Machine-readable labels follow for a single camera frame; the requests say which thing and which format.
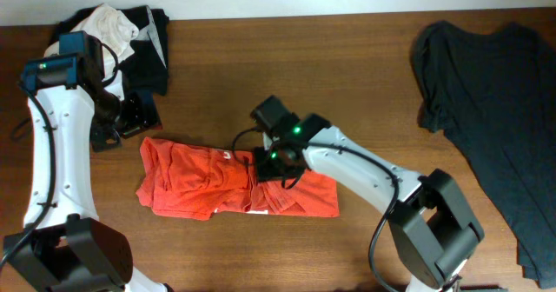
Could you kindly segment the orange t-shirt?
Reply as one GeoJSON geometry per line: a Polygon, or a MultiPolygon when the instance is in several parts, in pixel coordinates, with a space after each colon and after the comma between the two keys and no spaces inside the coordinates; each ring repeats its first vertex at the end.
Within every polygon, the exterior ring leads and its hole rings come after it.
{"type": "Polygon", "coordinates": [[[207,221],[221,212],[336,218],[336,181],[308,171],[292,189],[261,182],[247,151],[232,153],[146,137],[140,146],[145,177],[139,202],[158,216],[207,221]]]}

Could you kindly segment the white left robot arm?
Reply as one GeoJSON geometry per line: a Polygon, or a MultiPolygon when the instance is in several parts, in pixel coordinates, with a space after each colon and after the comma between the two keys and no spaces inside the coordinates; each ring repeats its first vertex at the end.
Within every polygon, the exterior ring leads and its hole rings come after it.
{"type": "Polygon", "coordinates": [[[133,262],[125,235],[99,222],[89,136],[95,110],[112,123],[120,101],[102,62],[69,53],[28,62],[20,87],[34,132],[32,190],[21,233],[3,239],[9,264],[36,291],[168,291],[133,262]]]}

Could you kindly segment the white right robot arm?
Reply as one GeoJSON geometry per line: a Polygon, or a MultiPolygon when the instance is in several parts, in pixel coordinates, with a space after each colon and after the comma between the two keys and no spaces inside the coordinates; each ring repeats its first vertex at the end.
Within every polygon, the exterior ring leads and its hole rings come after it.
{"type": "Polygon", "coordinates": [[[321,116],[254,112],[269,140],[268,156],[287,166],[334,179],[373,206],[381,219],[369,245],[374,251],[389,227],[394,246],[411,274],[409,291],[454,291],[460,271],[485,233],[457,182],[441,169],[424,176],[362,148],[321,116]]]}

